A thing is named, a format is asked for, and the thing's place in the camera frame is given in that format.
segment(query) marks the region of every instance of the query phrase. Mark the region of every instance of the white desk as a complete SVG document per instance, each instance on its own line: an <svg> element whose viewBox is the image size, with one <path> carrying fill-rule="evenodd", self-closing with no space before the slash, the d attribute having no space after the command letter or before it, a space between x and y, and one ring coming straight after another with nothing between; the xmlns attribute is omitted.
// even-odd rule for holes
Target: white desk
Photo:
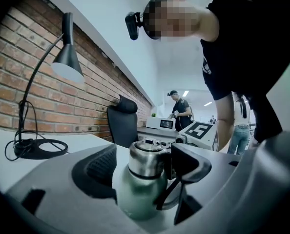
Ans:
<svg viewBox="0 0 290 234"><path fill-rule="evenodd" d="M4 148L6 144L14 139L15 132L5 131L0 129L0 191L5 193L21 178L28 174L37 165L46 160L30 160L19 158L16 161L9 161L4 156ZM45 138L52 138L65 142L68 145L68 151L75 153L87 148L102 146L110 144L110 142L96 137L92 134L85 135L43 135ZM31 138L35 135L23 134L23 138ZM48 151L56 151L57 149L51 144L42 145L42 148ZM7 156L15 158L12 144L7 148ZM119 177L121 172L127 165L129 160L128 149L122 146L117 146L117 167L113 175L114 189L119 186ZM156 233L173 226L173 219L175 217L177 207L173 207L168 211L159 212L155 218L148 221L135 221L140 227L149 233Z"/></svg>

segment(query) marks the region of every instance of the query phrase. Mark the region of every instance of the black office chair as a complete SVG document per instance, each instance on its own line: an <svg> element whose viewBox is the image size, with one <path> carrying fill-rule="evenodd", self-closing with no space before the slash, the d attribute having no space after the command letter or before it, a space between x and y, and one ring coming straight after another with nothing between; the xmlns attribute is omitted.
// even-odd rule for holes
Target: black office chair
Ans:
<svg viewBox="0 0 290 234"><path fill-rule="evenodd" d="M108 106L108 125L114 143L129 148L131 143L139 140L136 111L136 103L121 95L117 106Z"/></svg>

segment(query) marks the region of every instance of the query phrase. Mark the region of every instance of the person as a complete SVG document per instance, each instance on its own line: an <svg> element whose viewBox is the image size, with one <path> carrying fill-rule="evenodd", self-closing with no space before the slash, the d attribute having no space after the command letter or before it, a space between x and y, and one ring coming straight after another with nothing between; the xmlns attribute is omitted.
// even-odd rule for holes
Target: person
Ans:
<svg viewBox="0 0 290 234"><path fill-rule="evenodd" d="M143 12L143 26L152 39L201 39L205 84L216 104L221 150L234 128L232 91L246 96L256 117L257 143L282 131L266 94L290 63L290 31L281 15L249 0L213 0L207 8L186 0L151 0ZM241 77L250 75L252 85Z"/></svg>
<svg viewBox="0 0 290 234"><path fill-rule="evenodd" d="M210 124L215 125L217 123L217 120L215 119L214 115L211 116L211 119L209 120Z"/></svg>
<svg viewBox="0 0 290 234"><path fill-rule="evenodd" d="M191 120L192 110L187 100L182 99L177 91L172 90L168 93L168 96L171 96L176 101L172 114L169 117L175 118L175 129L179 132L193 122Z"/></svg>
<svg viewBox="0 0 290 234"><path fill-rule="evenodd" d="M250 108L244 102L242 94L234 93L234 133L229 143L228 154L242 155L250 137Z"/></svg>

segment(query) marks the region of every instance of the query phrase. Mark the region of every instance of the desk lamp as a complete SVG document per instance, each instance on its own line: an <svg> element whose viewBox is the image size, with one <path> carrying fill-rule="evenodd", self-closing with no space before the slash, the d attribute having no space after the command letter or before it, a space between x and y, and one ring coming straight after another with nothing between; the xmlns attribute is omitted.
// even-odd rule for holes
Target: desk lamp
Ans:
<svg viewBox="0 0 290 234"><path fill-rule="evenodd" d="M15 138L13 141L10 141L6 147L5 147L5 156L8 160L14 161L18 158L26 158L26 159L48 159L55 156L64 155L67 153L68 146L66 143L62 141L58 141L55 139L46 139L43 136L38 134L38 126L37 126L37 120L36 120L36 113L35 109L31 102L27 101L27 96L32 84L32 81L39 70L42 62L48 55L48 53L51 51L51 49L62 39L63 41L63 48L60 50L56 58L54 59L52 63L52 68L54 72L68 80L72 80L74 82L84 82L84 77L79 65L79 61L77 58L76 50L73 45L73 21L72 21L72 13L65 13L62 17L62 35L57 38L57 40L48 47L48 49L45 51L44 55L40 59L39 63L37 64L36 68L34 69L31 78L28 82L28 85L26 87L26 90L24 92L23 99L19 102L19 125L18 130L15 133ZM29 109L29 105L31 105L34 115L35 115L35 124L36 124L36 130L35 131L29 131L24 130L24 121L27 116L27 112ZM35 133L36 138L32 139L22 139L23 133ZM9 159L6 155L6 149L7 146L10 143L14 143L14 151L15 155L17 156L15 159ZM45 143L50 143L56 148L59 149L57 152L48 152L43 149L41 149L39 146ZM56 144L60 144L64 146L64 148L58 147Z"/></svg>

